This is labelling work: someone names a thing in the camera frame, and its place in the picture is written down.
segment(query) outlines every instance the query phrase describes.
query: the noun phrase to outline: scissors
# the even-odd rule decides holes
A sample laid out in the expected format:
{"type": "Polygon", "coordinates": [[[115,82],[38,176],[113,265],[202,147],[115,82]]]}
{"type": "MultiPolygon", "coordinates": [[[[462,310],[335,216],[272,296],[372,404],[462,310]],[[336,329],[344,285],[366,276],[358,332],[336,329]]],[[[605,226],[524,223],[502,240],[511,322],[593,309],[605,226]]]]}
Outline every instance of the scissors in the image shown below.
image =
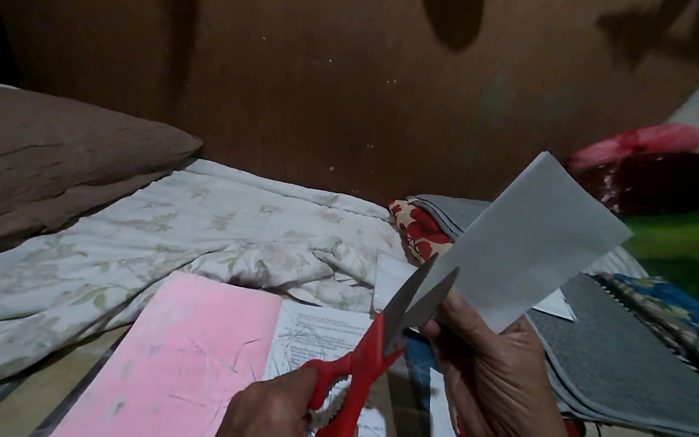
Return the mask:
{"type": "Polygon", "coordinates": [[[309,402],[311,410],[318,410],[322,406],[328,391],[336,382],[348,375],[352,376],[341,410],[327,426],[317,431],[316,437],[355,435],[357,419],[366,403],[371,384],[403,353],[406,345],[404,330],[430,320],[438,305],[447,297],[458,276],[457,267],[409,308],[422,281],[436,261],[436,256],[422,264],[406,280],[384,310],[374,317],[374,322],[353,351],[332,362],[313,359],[301,366],[314,367],[317,370],[317,385],[309,402]]]}

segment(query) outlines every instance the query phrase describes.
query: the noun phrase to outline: brown pillow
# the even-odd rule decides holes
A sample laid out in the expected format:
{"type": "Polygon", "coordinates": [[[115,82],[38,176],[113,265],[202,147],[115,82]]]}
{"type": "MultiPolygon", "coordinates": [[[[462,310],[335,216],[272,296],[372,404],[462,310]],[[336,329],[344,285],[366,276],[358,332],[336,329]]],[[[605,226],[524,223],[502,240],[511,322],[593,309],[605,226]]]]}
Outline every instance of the brown pillow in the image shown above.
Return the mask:
{"type": "Polygon", "coordinates": [[[200,146],[167,124],[0,88],[0,248],[133,193],[200,146]]]}

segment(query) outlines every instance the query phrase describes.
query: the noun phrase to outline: floral blanket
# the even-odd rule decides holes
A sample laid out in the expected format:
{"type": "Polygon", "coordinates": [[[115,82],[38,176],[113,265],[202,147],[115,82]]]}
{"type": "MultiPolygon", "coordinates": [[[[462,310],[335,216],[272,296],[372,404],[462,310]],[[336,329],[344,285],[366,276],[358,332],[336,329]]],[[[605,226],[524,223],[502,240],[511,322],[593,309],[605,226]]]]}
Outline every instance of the floral blanket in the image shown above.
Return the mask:
{"type": "Polygon", "coordinates": [[[377,252],[405,260],[385,208],[199,160],[0,253],[0,379],[131,323],[175,270],[369,311],[377,252]]]}

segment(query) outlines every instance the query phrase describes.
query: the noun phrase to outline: wooden wall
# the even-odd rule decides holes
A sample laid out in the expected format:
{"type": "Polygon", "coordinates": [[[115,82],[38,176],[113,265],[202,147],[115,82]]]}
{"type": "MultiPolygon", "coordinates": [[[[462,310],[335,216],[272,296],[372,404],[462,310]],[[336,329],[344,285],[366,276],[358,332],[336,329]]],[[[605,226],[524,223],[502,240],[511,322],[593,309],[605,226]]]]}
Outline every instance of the wooden wall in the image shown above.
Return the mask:
{"type": "Polygon", "coordinates": [[[694,16],[660,19],[659,5],[0,0],[0,13],[24,88],[169,122],[207,159],[382,203],[490,199],[541,150],[562,158],[663,121],[697,87],[699,58],[626,37],[694,16]]]}

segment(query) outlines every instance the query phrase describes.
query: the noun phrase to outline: red floral fabric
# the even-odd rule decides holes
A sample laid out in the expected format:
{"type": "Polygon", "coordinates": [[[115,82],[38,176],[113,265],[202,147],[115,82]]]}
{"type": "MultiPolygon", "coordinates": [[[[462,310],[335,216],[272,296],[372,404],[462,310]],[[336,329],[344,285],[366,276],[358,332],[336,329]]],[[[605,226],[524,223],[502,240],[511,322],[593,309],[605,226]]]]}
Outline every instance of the red floral fabric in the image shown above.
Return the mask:
{"type": "Polygon", "coordinates": [[[441,232],[436,220],[422,208],[407,201],[393,201],[388,206],[395,224],[406,237],[412,254],[424,262],[433,253],[444,253],[452,247],[452,239],[441,232]]]}

